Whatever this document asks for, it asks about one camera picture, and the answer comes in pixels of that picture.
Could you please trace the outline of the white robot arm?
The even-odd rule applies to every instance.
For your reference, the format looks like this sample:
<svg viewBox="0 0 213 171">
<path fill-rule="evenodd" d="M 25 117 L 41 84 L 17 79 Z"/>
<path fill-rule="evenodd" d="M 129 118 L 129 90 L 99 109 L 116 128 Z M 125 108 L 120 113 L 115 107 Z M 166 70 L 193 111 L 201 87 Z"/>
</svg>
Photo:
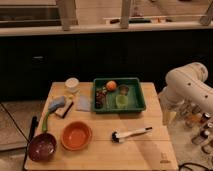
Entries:
<svg viewBox="0 0 213 171">
<path fill-rule="evenodd" d="M 200 62 L 172 69 L 166 74 L 166 86 L 158 94 L 164 125 L 169 123 L 170 112 L 179 111 L 186 101 L 213 114 L 213 88 L 205 84 L 207 78 L 208 70 Z"/>
</svg>

